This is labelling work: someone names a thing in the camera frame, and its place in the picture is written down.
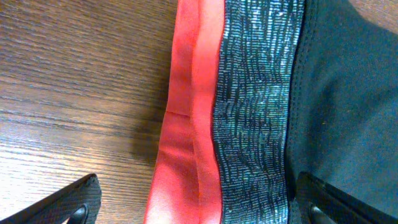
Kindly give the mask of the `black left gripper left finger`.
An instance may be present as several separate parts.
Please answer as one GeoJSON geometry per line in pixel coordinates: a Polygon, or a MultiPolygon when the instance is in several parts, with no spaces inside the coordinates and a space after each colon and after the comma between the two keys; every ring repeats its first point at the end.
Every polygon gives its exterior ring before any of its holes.
{"type": "Polygon", "coordinates": [[[96,174],[88,174],[35,204],[1,220],[1,224],[95,224],[101,207],[96,174]]]}

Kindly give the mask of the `black leggings with red waistband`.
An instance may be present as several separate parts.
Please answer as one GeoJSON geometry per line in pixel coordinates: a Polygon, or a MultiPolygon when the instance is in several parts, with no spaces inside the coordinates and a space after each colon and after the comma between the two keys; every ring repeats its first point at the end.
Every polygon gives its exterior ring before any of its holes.
{"type": "Polygon", "coordinates": [[[349,1],[179,0],[145,223],[302,223],[308,172],[397,219],[397,34],[349,1]]]}

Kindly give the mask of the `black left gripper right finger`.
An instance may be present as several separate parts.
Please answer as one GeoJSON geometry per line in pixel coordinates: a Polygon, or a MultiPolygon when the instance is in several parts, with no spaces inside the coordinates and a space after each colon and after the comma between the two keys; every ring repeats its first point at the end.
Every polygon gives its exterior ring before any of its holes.
{"type": "Polygon", "coordinates": [[[397,219],[308,172],[299,173],[296,199],[304,224],[397,224],[397,219]]]}

